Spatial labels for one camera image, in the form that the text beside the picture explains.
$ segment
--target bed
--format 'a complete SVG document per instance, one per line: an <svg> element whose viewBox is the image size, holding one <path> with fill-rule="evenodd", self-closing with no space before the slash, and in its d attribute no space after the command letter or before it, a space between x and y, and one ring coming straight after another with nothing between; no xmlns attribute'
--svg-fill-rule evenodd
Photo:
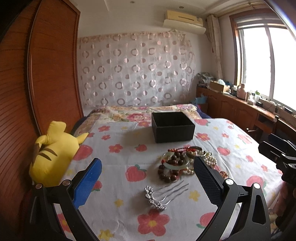
<svg viewBox="0 0 296 241"><path fill-rule="evenodd" d="M193 140L156 144L151 112L182 111L195 123ZM159 212L144 197L144 188L162 186L157 168L171 148L200 146L213 153L217 170L228 172L239 185L261 185L268 207L282 185L275 164L258 152L258 143L226 119L201 119L191 105L168 107L100 107L91 112L76 135L88 138L70 163L64 179L72 179L93 158L103 171L86 204L79 208L100 240L196 240L217 207L207 198L198 178L186 176L188 191ZM58 205L59 221L66 236L75 240ZM228 237L239 212L239 204L221 240Z"/></svg>

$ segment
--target floral blanket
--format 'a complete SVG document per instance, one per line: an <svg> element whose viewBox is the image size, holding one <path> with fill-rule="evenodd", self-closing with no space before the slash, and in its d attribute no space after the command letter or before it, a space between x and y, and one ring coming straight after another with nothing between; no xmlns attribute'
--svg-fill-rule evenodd
<svg viewBox="0 0 296 241"><path fill-rule="evenodd" d="M147 125L151 121L152 112L180 112L182 111L191 119L201 119L197 108L192 104L179 104L161 107L126 107L126 106L105 106L92 110L88 118L78 127L74 136L89 132L96 123L108 122L142 122L140 126Z"/></svg>
<svg viewBox="0 0 296 241"><path fill-rule="evenodd" d="M171 148L200 146L213 153L215 168L227 171L237 184L259 183L268 206L277 197L283 183L281 173L258 152L258 143L232 122L191 119L195 123L193 140L156 144L149 113L140 118L139 113L124 115L119 111L124 110L116 112L123 119L120 122L93 126L63 177L72 179L95 157L102 161L102 174L85 205L79 207L100 241L194 241L203 232L217 206L210 203L196 175L184 176L188 190L163 212L145 198L147 185L163 187L157 170L162 155ZM110 113L105 113L102 121ZM239 210L237 204L221 240L231 233ZM56 206L56 211L66 236L74 240L60 207Z"/></svg>

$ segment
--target metal screw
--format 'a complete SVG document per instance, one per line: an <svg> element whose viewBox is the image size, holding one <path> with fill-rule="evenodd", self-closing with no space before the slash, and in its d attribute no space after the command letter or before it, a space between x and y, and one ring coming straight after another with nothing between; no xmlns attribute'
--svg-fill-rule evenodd
<svg viewBox="0 0 296 241"><path fill-rule="evenodd" d="M40 189L40 188L42 188L42 184L41 184L41 183L36 184L35 188L36 188L36 189Z"/></svg>
<svg viewBox="0 0 296 241"><path fill-rule="evenodd" d="M234 184L234 181L232 179L226 179L225 182L228 184L228 185L232 185Z"/></svg>
<svg viewBox="0 0 296 241"><path fill-rule="evenodd" d="M259 183L254 183L254 188L259 189L260 188L260 184Z"/></svg>
<svg viewBox="0 0 296 241"><path fill-rule="evenodd" d="M70 182L71 182L70 180L65 180L65 181L63 181L63 185L68 186L70 184Z"/></svg>

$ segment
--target silver hair comb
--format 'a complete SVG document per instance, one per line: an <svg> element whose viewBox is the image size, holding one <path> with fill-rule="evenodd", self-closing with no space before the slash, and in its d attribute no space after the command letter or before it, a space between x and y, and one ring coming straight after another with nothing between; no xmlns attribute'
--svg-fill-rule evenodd
<svg viewBox="0 0 296 241"><path fill-rule="evenodd" d="M184 182L184 180L180 181L178 184L174 185L172 188L164 191L164 192L160 192L159 190L163 189L163 188L166 188L170 185L166 185L162 188L158 188L157 191L153 191L153 187L150 187L150 186L147 186L145 187L145 192L146 192L146 195L145 197L147 199L149 199L149 203L152 204L153 206L155 206L158 210L160 211L163 211L165 210L167 207L166 205L168 205L171 201L173 201L176 197L180 196L183 192L187 191L187 189L184 189L187 185L189 185L189 183L181 186L180 188L178 189L175 189L176 187L178 187L179 185L181 185L182 183ZM162 194L166 194L165 197L162 199L162 200L156 200L156 198L153 196L154 193L161 193ZM171 196L172 194L174 193L177 193L172 199L166 201L165 204L163 204L162 202L169 196Z"/></svg>

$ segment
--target yellow plush toy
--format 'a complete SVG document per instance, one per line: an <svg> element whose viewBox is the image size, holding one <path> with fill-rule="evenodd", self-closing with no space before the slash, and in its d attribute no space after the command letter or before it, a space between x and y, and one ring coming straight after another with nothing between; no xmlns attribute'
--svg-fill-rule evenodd
<svg viewBox="0 0 296 241"><path fill-rule="evenodd" d="M57 186L70 161L87 137L84 133L74 137L65 133L66 123L52 121L47 134L40 136L35 142L33 161L30 165L29 174L33 181L42 183L46 187ZM42 144L46 145L39 152Z"/></svg>

